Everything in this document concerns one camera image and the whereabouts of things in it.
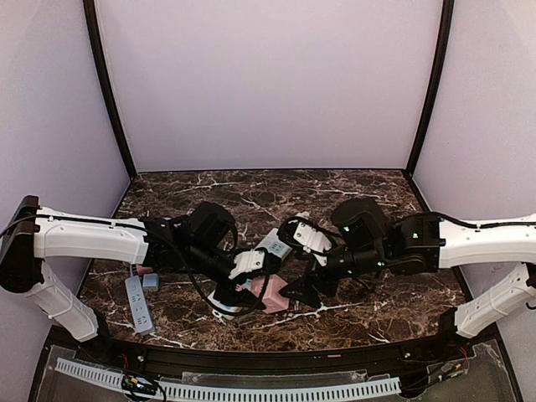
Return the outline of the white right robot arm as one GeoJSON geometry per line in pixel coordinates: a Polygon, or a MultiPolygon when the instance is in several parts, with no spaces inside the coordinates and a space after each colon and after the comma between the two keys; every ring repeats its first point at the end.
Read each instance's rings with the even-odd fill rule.
{"type": "Polygon", "coordinates": [[[438,212],[388,221],[372,198],[352,198],[331,215],[334,231],[302,216],[278,229],[309,266],[281,294],[309,307],[334,296],[342,279],[388,270],[410,276],[460,265],[512,262],[513,270],[477,298],[443,313],[440,336],[470,339],[535,297],[535,217],[462,221],[438,212]]]}

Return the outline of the pink cube socket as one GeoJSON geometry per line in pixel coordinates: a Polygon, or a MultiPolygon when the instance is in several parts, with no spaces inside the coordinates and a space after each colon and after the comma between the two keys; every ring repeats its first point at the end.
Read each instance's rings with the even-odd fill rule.
{"type": "MultiPolygon", "coordinates": [[[[258,297],[260,295],[262,286],[264,283],[263,278],[255,278],[250,286],[250,292],[258,297]]],[[[287,286],[287,282],[280,278],[278,275],[271,275],[266,288],[265,294],[262,299],[262,303],[265,308],[263,312],[266,314],[273,314],[277,312],[283,312],[288,309],[290,300],[280,294],[280,290],[287,286]]]]}

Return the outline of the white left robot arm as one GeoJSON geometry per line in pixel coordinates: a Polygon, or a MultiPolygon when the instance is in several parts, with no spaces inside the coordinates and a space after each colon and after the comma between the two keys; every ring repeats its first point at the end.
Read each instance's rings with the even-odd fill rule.
{"type": "Polygon", "coordinates": [[[46,262],[50,257],[184,270],[191,279],[201,274],[216,283],[223,304],[238,307],[241,316],[264,304],[261,296],[239,286],[259,276],[268,281],[279,261],[264,247],[222,250],[226,235],[238,237],[235,218],[210,202],[171,219],[102,219],[60,213],[27,196],[1,233],[1,287],[29,298],[79,343],[106,340],[106,320],[58,279],[46,262]]]}

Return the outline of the white multicolour power strip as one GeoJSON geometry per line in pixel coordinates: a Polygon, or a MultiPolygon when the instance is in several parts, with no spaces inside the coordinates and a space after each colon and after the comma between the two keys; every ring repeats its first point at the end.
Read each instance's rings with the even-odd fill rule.
{"type": "MultiPolygon", "coordinates": [[[[209,294],[208,299],[217,307],[217,309],[213,309],[213,315],[218,319],[233,320],[237,317],[237,313],[242,313],[251,308],[260,296],[255,297],[250,292],[252,281],[258,277],[263,278],[262,289],[264,286],[267,288],[271,275],[277,275],[282,261],[291,253],[291,247],[279,240],[276,228],[273,228],[254,250],[263,250],[265,252],[265,261],[261,269],[241,276],[231,290],[225,290],[223,287],[217,286],[209,294]]],[[[263,311],[265,306],[262,303],[262,299],[256,309],[263,311]]]]}

